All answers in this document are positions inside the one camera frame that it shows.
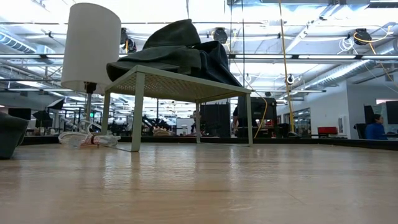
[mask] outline table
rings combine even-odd
[[[132,152],[139,152],[141,146],[142,105],[144,103],[144,96],[196,103],[197,111],[200,110],[201,103],[235,96],[246,96],[249,126],[248,142],[249,146],[253,144],[250,101],[251,90],[246,88],[137,65],[105,88],[102,134],[106,134],[108,130],[111,93],[136,96],[134,120],[132,124]],[[196,126],[197,130],[200,130],[199,113],[196,113]],[[197,134],[197,143],[200,143],[200,134]]]

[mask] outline lamp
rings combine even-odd
[[[102,94],[111,83],[106,64],[119,58],[121,21],[96,4],[70,8],[61,85],[87,93],[86,119],[90,120],[91,95]]]

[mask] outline woven tabletop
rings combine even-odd
[[[136,77],[145,74],[144,96],[186,102],[204,103],[251,93],[243,87],[190,77],[156,68],[137,65],[110,84],[107,92],[135,95]]]

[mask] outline ceiling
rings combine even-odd
[[[132,38],[137,49],[142,49],[146,39],[156,30],[168,23],[181,19],[192,19],[202,42],[211,41],[211,32],[223,27],[229,35],[224,45],[229,54],[281,54],[282,39],[279,6],[277,1],[238,0],[232,6],[226,4],[232,0],[13,0],[0,3],[0,34],[5,33],[33,49],[46,46],[51,53],[63,54],[67,33],[69,9],[73,4],[90,2],[107,7],[117,14],[122,26]],[[348,4],[332,5],[329,0],[285,0],[282,5],[284,18],[285,48],[287,54],[355,54],[353,49],[342,50],[341,43],[357,28],[366,28],[375,47],[396,38],[396,8],[371,8],[370,0],[347,0]],[[391,33],[386,36],[387,27]],[[358,54],[372,54],[369,45],[354,46]],[[0,44],[2,54],[21,54],[8,46]],[[51,88],[60,87],[57,80],[62,76],[62,60],[54,60],[47,65],[36,60],[8,59],[9,63],[30,70],[31,78],[48,77],[55,80],[46,83]],[[282,61],[270,62],[256,60],[246,62],[231,60],[230,70],[242,83],[242,74],[248,74],[248,82],[256,89],[284,88],[284,64]],[[296,85],[310,82],[317,76],[338,66],[331,62],[289,62],[287,72],[297,78]],[[358,79],[369,74],[359,74]],[[129,102],[133,98],[126,96]],[[191,112],[182,109],[181,113]]]

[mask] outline gray chair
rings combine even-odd
[[[28,120],[0,112],[0,159],[10,159],[24,140]]]

